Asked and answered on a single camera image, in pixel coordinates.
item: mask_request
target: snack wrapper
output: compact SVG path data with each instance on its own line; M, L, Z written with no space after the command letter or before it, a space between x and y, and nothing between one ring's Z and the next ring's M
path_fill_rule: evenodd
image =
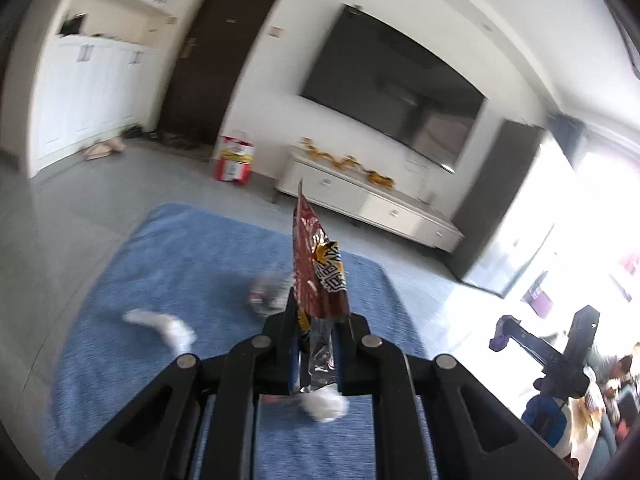
M335 383L331 332L349 315L344 267L338 243L329 240L298 186L293 222L294 293L298 324L308 335L310 391Z

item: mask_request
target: brown door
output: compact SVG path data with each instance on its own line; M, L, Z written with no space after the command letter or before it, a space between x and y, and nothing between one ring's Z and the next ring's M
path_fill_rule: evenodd
M216 142L244 60L274 1L204 1L178 54L158 130Z

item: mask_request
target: tv stand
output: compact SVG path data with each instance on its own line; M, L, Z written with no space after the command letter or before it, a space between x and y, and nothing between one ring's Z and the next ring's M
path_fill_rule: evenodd
M292 147L276 196L298 196L298 183L309 202L408 238L452 252L463 235L444 216L399 191L376 186L355 170L338 170L324 159Z

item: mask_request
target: black tv screen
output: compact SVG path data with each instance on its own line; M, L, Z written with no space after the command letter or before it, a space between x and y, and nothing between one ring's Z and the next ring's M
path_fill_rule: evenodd
M301 94L454 171L484 96L438 56L345 6Z

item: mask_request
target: yellow decoration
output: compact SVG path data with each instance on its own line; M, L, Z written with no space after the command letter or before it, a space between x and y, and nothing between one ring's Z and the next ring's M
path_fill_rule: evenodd
M380 175L373 170L366 170L362 164L360 164L353 155L345 155L343 158L335 158L331 153L321 152L318 147L313 144L313 140L303 137L300 141L303 149L308 153L311 158L326 158L331 161L334 168L338 170L344 170L345 168L358 168L362 173L367 175L367 180L371 184L377 186L386 187L387 189L393 189L396 183L389 176Z

